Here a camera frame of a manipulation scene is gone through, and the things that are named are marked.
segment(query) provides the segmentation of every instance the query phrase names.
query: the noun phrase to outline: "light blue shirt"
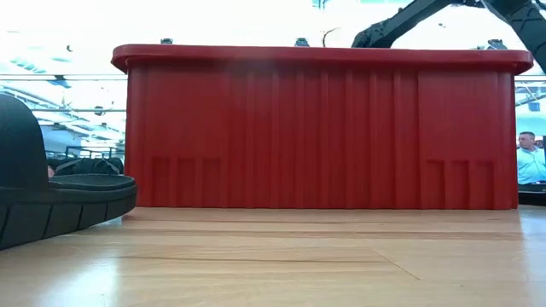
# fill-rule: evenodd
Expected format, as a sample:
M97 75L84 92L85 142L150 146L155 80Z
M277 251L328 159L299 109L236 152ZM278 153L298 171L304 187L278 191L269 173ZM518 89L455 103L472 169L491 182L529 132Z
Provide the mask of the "light blue shirt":
M527 184L546 180L546 159L544 150L535 148L529 151L518 149L518 184Z

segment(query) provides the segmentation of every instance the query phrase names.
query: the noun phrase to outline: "wooden floor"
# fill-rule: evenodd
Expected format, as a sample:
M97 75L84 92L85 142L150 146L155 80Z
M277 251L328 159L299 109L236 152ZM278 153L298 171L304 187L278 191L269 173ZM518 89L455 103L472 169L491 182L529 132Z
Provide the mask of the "wooden floor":
M546 210L138 208L0 252L0 306L546 306Z

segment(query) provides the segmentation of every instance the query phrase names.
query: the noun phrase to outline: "red plastic crate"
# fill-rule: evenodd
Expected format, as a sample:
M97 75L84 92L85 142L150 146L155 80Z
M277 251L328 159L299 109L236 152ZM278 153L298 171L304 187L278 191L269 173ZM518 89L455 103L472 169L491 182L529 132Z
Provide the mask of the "red plastic crate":
M125 45L139 206L517 207L525 51Z

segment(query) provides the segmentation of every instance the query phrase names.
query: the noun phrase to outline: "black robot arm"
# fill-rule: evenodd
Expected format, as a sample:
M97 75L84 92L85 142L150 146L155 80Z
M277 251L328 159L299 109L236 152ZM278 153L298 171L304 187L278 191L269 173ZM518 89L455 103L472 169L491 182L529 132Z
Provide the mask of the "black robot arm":
M514 29L538 65L546 70L546 20L539 11L543 6L540 0L537 0L537 5L531 0L415 0L400 9L392 18L373 24L358 33L352 47L391 48L394 41L420 21L450 4L489 9Z

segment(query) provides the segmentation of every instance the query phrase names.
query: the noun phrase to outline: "man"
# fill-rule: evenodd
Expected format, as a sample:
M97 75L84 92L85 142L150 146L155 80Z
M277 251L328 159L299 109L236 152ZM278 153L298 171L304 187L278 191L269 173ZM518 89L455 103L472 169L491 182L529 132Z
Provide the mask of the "man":
M521 132L518 149L518 184L546 181L544 149L535 145L535 134Z

